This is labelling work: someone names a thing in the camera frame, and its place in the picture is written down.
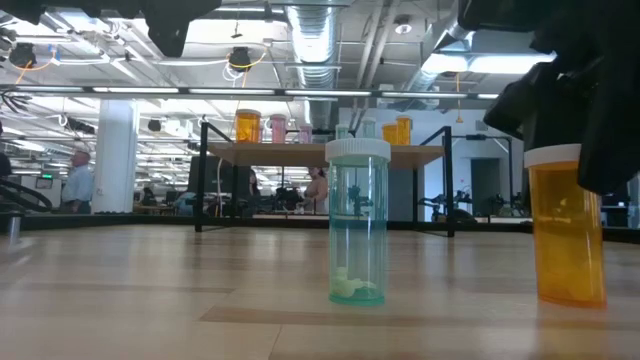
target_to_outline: wooden surface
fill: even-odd
[[[209,145],[209,151],[240,166],[326,167],[324,144],[231,144]],[[441,146],[391,147],[391,168],[414,169],[441,157]]]
[[[390,232],[377,308],[327,300],[326,230],[127,226],[0,251],[0,359],[632,359],[640,247],[606,243],[609,308],[538,303],[530,235]]]

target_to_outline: fluorescent light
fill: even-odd
[[[25,135],[24,132],[22,132],[20,130],[13,129],[13,128],[3,127],[2,130],[4,130],[4,132],[6,132],[8,134]]]
[[[217,8],[215,11],[225,11],[225,12],[264,12],[264,8],[259,7],[230,7],[230,6],[221,6]],[[282,9],[271,9],[271,12],[274,14],[282,14],[284,10]]]
[[[459,55],[431,54],[422,64],[422,71],[429,73],[465,72],[468,68],[467,59]]]
[[[439,92],[424,92],[424,93],[411,93],[411,92],[382,92],[382,97],[395,97],[395,98],[415,98],[415,99],[464,99],[467,94],[464,93],[439,93]]]
[[[209,95],[273,95],[273,90],[264,89],[207,89],[194,88],[189,89],[192,94],[209,94]]]
[[[40,170],[14,170],[16,175],[40,175]]]
[[[494,100],[497,99],[499,94],[478,94],[478,99],[480,100]]]
[[[489,74],[526,74],[539,62],[549,62],[555,55],[480,56],[469,65],[469,71]]]
[[[13,140],[13,141],[16,144],[18,144],[18,147],[23,148],[25,150],[40,151],[40,152],[45,150],[44,147],[38,144],[32,143],[31,141],[24,141],[24,140]]]
[[[83,92],[84,90],[79,86],[29,86],[20,85],[16,86],[18,91],[37,91],[37,92]]]
[[[149,94],[177,94],[178,88],[127,88],[127,87],[94,87],[95,92],[114,93],[149,93]]]
[[[371,91],[340,91],[340,90],[285,90],[291,96],[371,96]]]
[[[73,40],[65,36],[17,36],[16,42],[26,42],[31,44],[62,44]]]

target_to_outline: ductwork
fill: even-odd
[[[296,62],[310,65],[332,63],[335,60],[337,10],[323,6],[289,6],[292,44]],[[331,89],[336,71],[323,67],[298,68],[300,87]],[[331,102],[308,101],[307,114],[314,129],[333,129],[337,119],[331,118]]]
[[[458,24],[458,1],[451,7],[451,15],[439,23],[429,26],[423,42],[423,54],[426,56],[425,63],[436,50],[450,46],[456,42],[464,42],[464,49],[471,50],[471,40],[468,39],[471,33],[463,29]],[[426,92],[433,86],[440,73],[423,71],[418,69],[411,79],[404,85],[402,91]],[[405,100],[389,105],[389,108],[405,111],[409,107],[419,110],[433,109],[438,106],[438,100]]]

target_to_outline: pillar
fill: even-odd
[[[102,100],[98,122],[93,212],[132,212],[138,145],[138,105]]]

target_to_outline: light fixture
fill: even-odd
[[[464,56],[432,54],[422,64],[421,69],[429,73],[465,72],[469,69],[469,65]]]
[[[488,74],[526,74],[539,62],[549,62],[555,55],[480,56],[471,61],[469,71]]]
[[[342,91],[342,90],[285,90],[290,96],[371,96],[371,91]]]
[[[440,92],[424,92],[424,93],[413,92],[412,93],[412,92],[383,91],[382,97],[414,98],[414,99],[464,99],[467,97],[467,94],[440,93]]]
[[[207,89],[207,88],[194,88],[189,89],[192,94],[207,94],[207,95],[273,95],[273,90],[266,89]]]
[[[83,89],[79,86],[29,86],[20,85],[16,86],[17,91],[28,92],[83,92]]]
[[[130,87],[94,87],[95,92],[113,93],[148,93],[148,94],[177,94],[178,88],[130,88]]]
[[[40,170],[14,170],[14,174],[16,175],[40,175]]]
[[[32,143],[31,141],[13,140],[13,142],[15,142],[19,148],[22,148],[25,150],[39,151],[39,152],[43,152],[45,150],[44,147],[36,143]]]
[[[7,134],[26,135],[24,132],[22,132],[20,130],[16,130],[16,129],[9,128],[9,127],[3,127],[2,130],[4,132],[6,132]]]
[[[411,25],[409,24],[411,17],[409,15],[398,15],[394,24],[396,25],[396,34],[404,35],[411,32]]]
[[[495,100],[500,94],[478,94],[479,100]]]

